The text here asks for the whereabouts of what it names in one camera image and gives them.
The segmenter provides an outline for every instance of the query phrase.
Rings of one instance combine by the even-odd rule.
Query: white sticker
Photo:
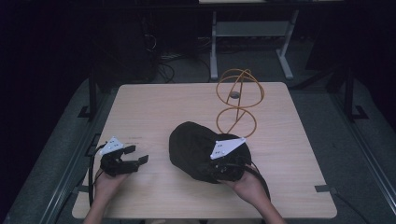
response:
[[[123,148],[123,143],[119,141],[116,137],[111,137],[111,139],[107,142],[107,144],[100,150],[99,154],[101,156],[122,149]]]
[[[246,138],[237,138],[231,140],[216,141],[215,148],[213,149],[210,159],[214,160],[223,156],[228,155],[230,152],[234,151],[236,148],[241,146],[247,141]]]

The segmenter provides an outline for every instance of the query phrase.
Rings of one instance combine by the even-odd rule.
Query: dark floor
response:
[[[276,43],[259,48],[244,49],[220,54],[219,72],[230,68],[250,69],[259,81],[285,82],[294,86],[312,77],[317,71],[304,69],[312,43],[293,41],[287,58],[294,74],[286,80],[275,53]],[[207,82],[209,73],[208,52],[199,54],[199,60],[183,58],[166,63],[175,71],[171,82]],[[168,66],[159,71],[171,76]],[[158,73],[152,83],[168,82]],[[291,97],[304,125],[318,164],[327,184],[370,223],[396,223],[383,190],[378,186],[370,162],[365,157],[369,148],[386,174],[389,182],[396,184],[396,134],[377,110],[370,93],[355,80],[354,105],[361,105],[368,119],[350,122],[341,107],[343,88],[328,93],[329,77],[304,88],[290,91]],[[106,122],[117,87],[109,92],[98,92],[98,113],[92,121],[79,118],[83,106],[89,104],[88,81],[81,83],[71,98],[49,141],[45,145],[35,168],[26,180],[17,200],[8,213],[5,223],[80,223],[71,211],[77,198],[74,186],[86,174],[89,158],[85,151],[92,139],[100,134]],[[332,219],[288,219],[289,223],[364,223],[351,206],[333,195],[338,214]],[[138,223],[139,220],[106,220],[105,223]]]

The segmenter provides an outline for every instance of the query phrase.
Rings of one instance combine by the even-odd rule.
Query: hand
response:
[[[103,214],[108,203],[116,195],[121,183],[130,174],[111,176],[99,169],[96,173],[95,196],[90,211],[84,219],[84,224],[98,224],[102,222]]]
[[[257,169],[251,165],[246,166],[257,171]],[[219,182],[230,186],[241,199],[252,205],[262,200],[269,201],[260,180],[249,172],[245,171],[238,181],[219,180]]]
[[[120,188],[121,183],[129,176],[116,175],[111,176],[106,174],[102,169],[99,169],[95,177],[95,201],[108,204]]]
[[[247,165],[247,167],[257,171],[253,166]],[[237,181],[219,180],[219,182],[230,186],[241,199],[252,204],[262,215],[265,223],[286,223],[270,202],[260,180],[253,174],[245,171],[241,179]]]

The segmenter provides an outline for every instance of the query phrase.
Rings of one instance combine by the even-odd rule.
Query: table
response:
[[[326,185],[285,84],[261,83],[265,96],[252,108],[258,121],[247,139],[252,159],[262,172],[272,202],[285,217],[331,218],[337,213],[329,192],[316,192]],[[122,185],[110,203],[106,217],[116,218],[254,218],[260,214],[231,189],[192,179],[169,161],[168,140],[177,125],[193,121],[215,132],[216,117],[228,106],[216,95],[216,83],[147,84],[121,86],[103,129],[99,145],[116,136],[136,152],[125,161],[149,154]],[[227,94],[231,83],[222,83]],[[243,102],[260,97],[255,83],[245,83]],[[237,132],[250,131],[242,125]],[[94,170],[100,156],[96,155]],[[89,211],[88,193],[80,192],[73,216]]]

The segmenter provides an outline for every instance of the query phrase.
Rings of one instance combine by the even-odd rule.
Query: wire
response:
[[[97,47],[99,48],[99,50],[101,50],[105,55],[107,55],[110,59],[112,59],[114,62],[116,62],[117,64],[119,64],[123,69],[125,69],[128,73],[133,74],[134,72],[131,71],[131,69],[125,64],[123,63],[121,60],[119,60],[116,56],[114,56],[113,54],[111,54],[110,52],[108,52],[106,49],[104,49],[101,45],[99,45],[93,38],[91,38],[89,36],[89,39],[91,40],[91,42]]]
[[[160,75],[161,75],[162,77],[164,77],[165,80],[168,80],[167,82],[166,82],[166,81],[165,81],[165,82],[168,83],[168,82],[170,82],[170,81],[173,81],[173,77],[175,76],[175,70],[174,70],[170,65],[167,65],[166,63],[170,63],[170,62],[172,62],[172,61],[181,60],[181,59],[190,59],[190,58],[192,58],[192,56],[181,55],[181,54],[175,54],[175,55],[173,55],[173,56],[167,56],[167,59],[166,59],[165,61],[161,62],[160,64],[166,65],[167,67],[171,68],[172,71],[173,71],[173,75],[172,75],[172,78],[171,78],[170,80],[168,80],[169,78],[167,78],[167,76],[163,76],[163,74],[160,72]],[[202,60],[202,59],[200,59],[200,58],[193,57],[193,59],[196,60],[196,61],[198,61],[198,62],[200,62],[200,63],[202,63],[202,64],[206,67],[206,70],[207,70],[207,73],[208,73],[208,79],[207,79],[206,82],[209,83],[210,80],[211,80],[211,76],[210,76],[210,67],[209,67],[209,65],[208,65],[204,60]]]
[[[150,49],[146,49],[146,50],[152,52],[157,47],[157,38],[155,38],[154,35],[145,35],[145,37],[148,37],[148,39],[152,38],[154,40],[154,43],[152,44],[153,46]]]
[[[355,206],[353,206],[349,201],[347,201],[347,199],[345,199],[340,193],[338,193],[338,191],[335,188],[331,188],[330,193],[332,195],[335,195],[337,198],[343,201],[347,206],[349,206],[356,214],[358,214],[358,216],[361,217],[361,219],[363,219],[364,223],[371,224],[370,221],[367,220],[367,218],[358,209],[356,209]]]
[[[98,180],[99,176],[100,176],[102,173],[103,173],[103,170],[102,170],[102,172],[101,172],[99,175],[96,176],[95,180],[93,181],[93,185],[95,185],[96,180]]]
[[[91,155],[90,157],[90,167],[88,169],[88,195],[89,195],[89,200],[90,200],[90,206],[92,206],[93,203],[93,164],[95,161],[95,155],[99,151],[99,149],[103,148],[107,142],[105,142],[103,145],[99,146]]]
[[[174,53],[174,54],[168,54],[168,55],[163,55],[163,56],[161,56],[161,59],[162,60],[169,60],[169,61],[167,61],[166,63],[169,63],[169,62],[171,62],[173,59],[180,59],[180,58],[183,58],[184,56],[182,55],[182,54],[177,54],[177,53]]]
[[[243,157],[243,156],[237,156],[236,158],[242,158],[243,160],[244,160],[244,163],[247,163],[247,164],[249,164],[249,163],[251,163],[251,164],[253,164],[253,166],[254,166],[254,168],[257,170],[257,172],[260,174],[260,170],[259,170],[259,168],[257,167],[257,165],[253,162],[253,160],[251,160],[251,159],[249,159],[248,157]]]
[[[256,178],[258,178],[259,181],[262,183],[262,187],[264,188],[265,193],[268,196],[268,199],[271,201],[271,195],[270,195],[270,191],[268,189],[267,182],[265,181],[264,177],[262,177],[262,175],[259,173],[259,171],[255,171],[246,165],[239,165],[239,164],[233,164],[233,163],[226,163],[226,164],[223,164],[223,166],[240,168],[240,169],[245,170],[245,171],[253,174],[254,176],[256,176]]]
[[[202,38],[198,38],[198,41],[201,41],[201,42],[203,42],[203,44],[201,44],[201,45],[198,45],[198,51],[203,51],[203,50],[206,50],[206,49],[210,49],[210,47],[211,47],[211,43],[212,43],[212,40],[211,40],[211,38],[209,38],[209,37],[202,37]]]
[[[169,83],[169,82],[173,82],[173,83],[175,83],[175,81],[173,80],[173,78],[175,77],[175,69],[172,67],[172,66],[170,66],[170,65],[168,65],[168,64],[165,64],[165,63],[159,63],[159,65],[161,65],[162,66],[162,69],[163,70],[158,70],[158,73],[160,74],[160,76],[163,78],[163,80],[164,80],[164,82],[165,83]],[[167,67],[167,68],[169,68],[170,70],[171,70],[171,72],[172,72],[172,75],[169,77],[167,74],[166,74],[166,69],[165,69],[165,67]]]

